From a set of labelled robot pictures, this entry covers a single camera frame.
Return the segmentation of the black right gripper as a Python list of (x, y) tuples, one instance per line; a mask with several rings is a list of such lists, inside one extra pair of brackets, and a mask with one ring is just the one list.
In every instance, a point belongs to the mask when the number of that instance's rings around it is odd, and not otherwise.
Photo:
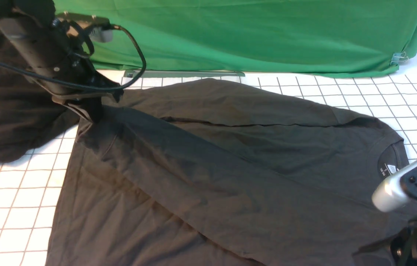
[(391, 244), (396, 266), (417, 266), (417, 229), (403, 229)]

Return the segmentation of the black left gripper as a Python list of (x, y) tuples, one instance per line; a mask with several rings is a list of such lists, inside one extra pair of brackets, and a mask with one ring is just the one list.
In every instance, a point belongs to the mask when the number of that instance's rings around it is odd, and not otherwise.
[(87, 38), (81, 31), (68, 35), (72, 25), (56, 17), (47, 25), (31, 17), (9, 17), (0, 20), (0, 31), (38, 74), (36, 80), (53, 101), (98, 123), (103, 118), (101, 99), (119, 102), (123, 91), (110, 90), (118, 84), (95, 70), (82, 47)]

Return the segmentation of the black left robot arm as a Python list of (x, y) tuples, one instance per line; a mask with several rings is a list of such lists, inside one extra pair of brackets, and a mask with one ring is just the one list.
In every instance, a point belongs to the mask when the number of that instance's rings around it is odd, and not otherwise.
[(103, 117), (102, 98), (118, 101), (122, 95), (119, 84), (90, 61), (92, 41), (111, 41), (111, 30), (104, 17), (56, 14), (52, 0), (0, 0), (0, 31), (29, 66), (23, 70), (0, 62), (0, 67), (25, 76), (55, 103), (97, 123)]

